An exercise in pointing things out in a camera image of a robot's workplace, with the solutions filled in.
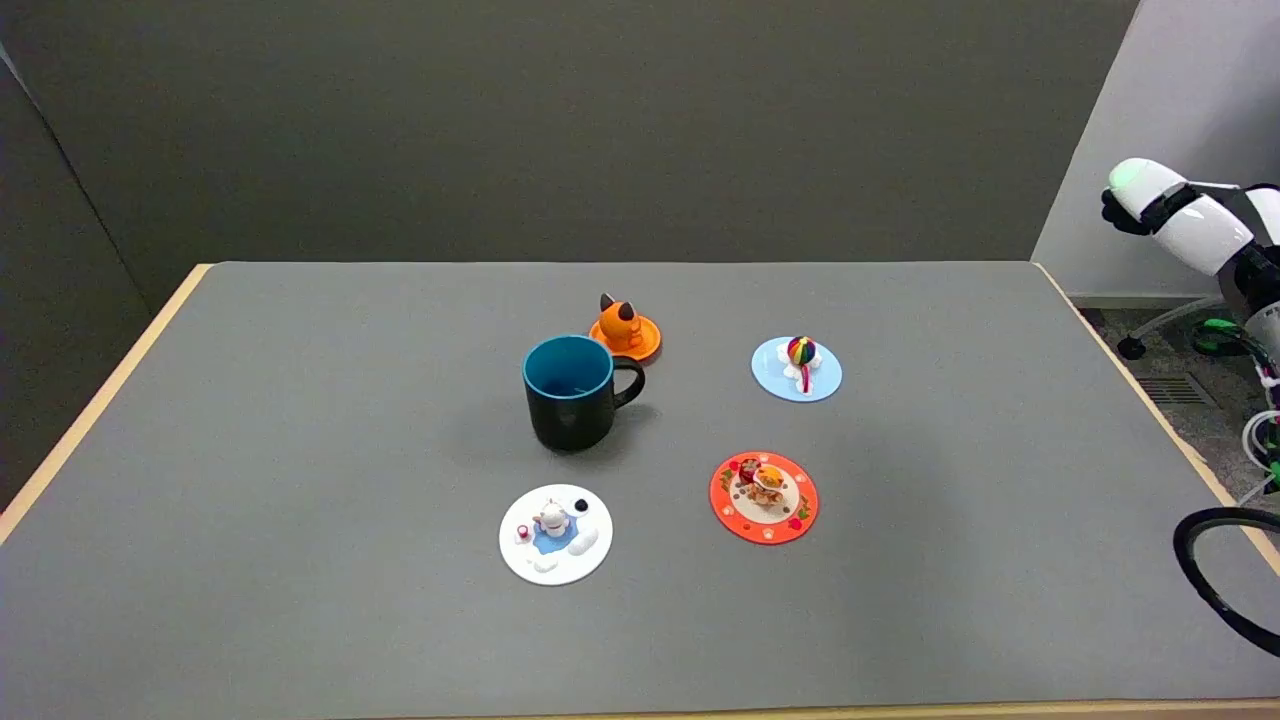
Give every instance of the black mug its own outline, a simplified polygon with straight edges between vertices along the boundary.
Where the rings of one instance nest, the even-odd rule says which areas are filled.
[[[613,372],[631,370],[636,379],[613,393]],[[534,434],[552,450],[585,450],[613,427],[613,411],[644,389],[644,368],[614,357],[599,342],[580,334],[543,341],[525,356],[525,397]]]

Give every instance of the red coaster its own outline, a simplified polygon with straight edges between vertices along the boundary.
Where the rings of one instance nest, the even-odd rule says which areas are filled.
[[[712,510],[735,536],[782,544],[818,519],[818,487],[804,468],[776,452],[741,452],[712,474]]]

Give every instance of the cat ears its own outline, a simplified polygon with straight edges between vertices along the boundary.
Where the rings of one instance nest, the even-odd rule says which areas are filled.
[[[609,307],[613,307],[614,302],[617,302],[617,300],[613,300],[612,295],[609,295],[608,292],[602,292],[600,313],[604,313]],[[618,318],[622,318],[625,322],[630,323],[636,318],[636,309],[630,302],[623,302],[622,306],[618,307]]]

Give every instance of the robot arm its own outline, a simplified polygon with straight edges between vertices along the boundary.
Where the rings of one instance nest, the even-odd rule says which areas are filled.
[[[1206,275],[1216,275],[1254,237],[1210,193],[1153,160],[1130,158],[1116,165],[1107,177],[1102,202],[1103,219],[1116,229],[1153,236],[1165,250]]]
[[[1213,275],[1222,297],[1271,357],[1280,360],[1280,188],[1196,183],[1156,163],[1116,165],[1102,193],[1102,218],[1152,236],[1190,268]]]

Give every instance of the black hose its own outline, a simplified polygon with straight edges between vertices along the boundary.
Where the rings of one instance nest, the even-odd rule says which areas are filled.
[[[1213,585],[1208,584],[1204,573],[1201,571],[1199,565],[1196,562],[1196,539],[1204,530],[1220,525],[1247,525],[1280,533],[1280,515],[1249,507],[1210,507],[1183,518],[1183,521],[1178,523],[1178,528],[1174,530],[1174,555],[1178,556],[1178,565],[1183,569],[1183,574],[1190,580],[1196,592],[1240,637],[1263,651],[1280,657],[1280,635],[1233,610],[1222,600],[1222,596],[1217,594]]]

